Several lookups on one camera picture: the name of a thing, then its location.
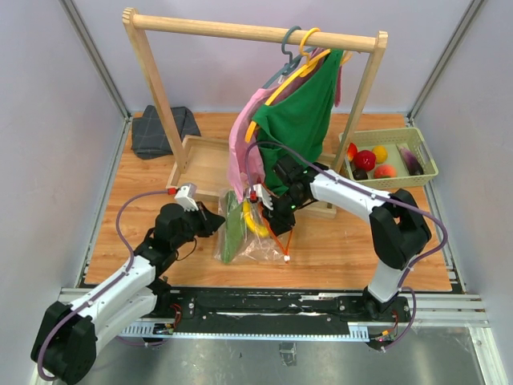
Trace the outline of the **yellow fake banana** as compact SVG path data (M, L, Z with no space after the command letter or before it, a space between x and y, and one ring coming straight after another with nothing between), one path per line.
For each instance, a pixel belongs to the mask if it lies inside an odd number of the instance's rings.
M253 215L251 210L251 204L249 201L243 201L242 203L242 213L243 218L246 226L248 229L256 234L258 237L268 237L269 231L265 225L262 225L261 223L257 222Z

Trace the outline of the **green fake lettuce leaf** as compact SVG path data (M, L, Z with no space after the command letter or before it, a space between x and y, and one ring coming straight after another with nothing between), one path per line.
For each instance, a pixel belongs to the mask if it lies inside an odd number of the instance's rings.
M243 204L237 200L237 196L232 190L226 192L222 203L224 204L225 223L220 259L223 263L230 263L239 253L245 239Z

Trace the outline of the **clear zip top bag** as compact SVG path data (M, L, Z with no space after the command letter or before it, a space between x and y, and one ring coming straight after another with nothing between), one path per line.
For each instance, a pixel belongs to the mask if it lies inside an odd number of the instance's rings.
M228 190L224 190L220 194L220 199L218 203L218 213L225 218L224 208L222 201L224 200L224 195ZM241 246L239 253L235 256L235 258L230 263L242 263L247 262L249 260L254 260L258 262L284 262L289 263L291 257L289 256L289 243L290 240L287 238L283 238L282 236L276 236L272 233L269 223L264 219L263 213L265 207L260 203L252 203L251 210L254 219L265 225L269 231L268 237L258 237L256 234L252 233L245 224L245 239L244 243ZM216 248L214 249L213 257L217 261L221 261L220 254L222 248L222 238L224 237L224 223L219 228L217 232L217 242Z

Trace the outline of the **small dark fake plum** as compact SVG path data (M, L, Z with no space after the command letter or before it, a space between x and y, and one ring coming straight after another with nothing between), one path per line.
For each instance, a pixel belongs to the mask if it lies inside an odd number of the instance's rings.
M353 178L355 180L368 180L369 176L365 169L356 168L352 172Z

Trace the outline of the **red fake chili pepper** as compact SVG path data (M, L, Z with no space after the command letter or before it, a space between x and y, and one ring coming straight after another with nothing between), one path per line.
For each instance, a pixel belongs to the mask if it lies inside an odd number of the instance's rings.
M357 146L354 143L350 143L347 148L347 152L346 152L347 160L349 162L351 162L357 153L358 153Z

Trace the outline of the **red fake apple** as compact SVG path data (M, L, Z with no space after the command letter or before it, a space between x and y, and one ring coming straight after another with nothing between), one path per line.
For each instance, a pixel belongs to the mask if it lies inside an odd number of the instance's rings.
M353 157L354 167L363 169L366 172L372 171L376 163L376 155L370 150L361 150Z

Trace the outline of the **orange fake peach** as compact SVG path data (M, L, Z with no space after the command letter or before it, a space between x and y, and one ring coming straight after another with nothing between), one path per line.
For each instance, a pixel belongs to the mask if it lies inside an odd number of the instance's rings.
M392 164L381 164L374 169L374 179L395 178L398 176L397 169Z

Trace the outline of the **yellow fake lemon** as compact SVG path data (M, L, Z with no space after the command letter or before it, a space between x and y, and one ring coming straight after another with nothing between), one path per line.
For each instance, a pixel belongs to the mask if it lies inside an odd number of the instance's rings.
M388 151L385 146L378 145L373 147L372 153L376 157L377 164L384 164L388 159Z

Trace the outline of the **dark purple fake eggplant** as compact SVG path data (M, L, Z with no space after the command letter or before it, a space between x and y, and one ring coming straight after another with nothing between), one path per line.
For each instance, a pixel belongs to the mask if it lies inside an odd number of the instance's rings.
M421 176L424 174L424 170L416 156L412 153L408 148L398 145L397 146L400 156L404 165L406 166L406 170L408 171L410 176Z

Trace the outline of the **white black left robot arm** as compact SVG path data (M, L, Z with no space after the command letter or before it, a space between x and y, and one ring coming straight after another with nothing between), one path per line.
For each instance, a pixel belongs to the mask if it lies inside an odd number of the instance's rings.
M56 301L46 309L30 353L39 377L76 384L124 328L146 314L166 315L172 298L160 275L183 245L212 236L224 221L201 202L193 209L164 205L121 268L73 302Z

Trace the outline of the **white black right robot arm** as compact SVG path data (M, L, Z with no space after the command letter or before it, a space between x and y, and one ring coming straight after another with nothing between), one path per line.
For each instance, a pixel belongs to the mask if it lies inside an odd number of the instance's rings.
M359 185L326 166L305 167L292 156L273 166L285 192L272 197L272 207L263 210L273 234L293 229L294 213L312 201L335 205L370 225L378 266L363 291L363 310L374 321L390 314L408 264L431 239L431 231L413 196L404 189L387 193Z

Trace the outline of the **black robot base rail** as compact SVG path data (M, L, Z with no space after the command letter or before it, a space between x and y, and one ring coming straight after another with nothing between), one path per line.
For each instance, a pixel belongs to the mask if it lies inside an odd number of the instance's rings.
M377 328L409 322L404 297L385 308L361 294L200 290L172 294L167 308L144 315L123 331L144 338L368 338L354 323Z

